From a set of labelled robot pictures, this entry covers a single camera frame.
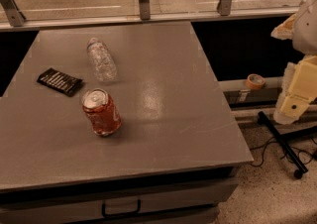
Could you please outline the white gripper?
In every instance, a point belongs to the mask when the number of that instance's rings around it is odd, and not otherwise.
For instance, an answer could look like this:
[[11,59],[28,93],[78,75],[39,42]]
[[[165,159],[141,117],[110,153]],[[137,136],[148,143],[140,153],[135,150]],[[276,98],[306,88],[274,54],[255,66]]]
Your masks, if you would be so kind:
[[[291,40],[306,55],[317,54],[317,0],[302,0],[298,12],[275,27],[271,34]],[[287,125],[297,121],[317,98],[317,56],[305,56],[299,63],[289,62],[282,78],[273,119]]]

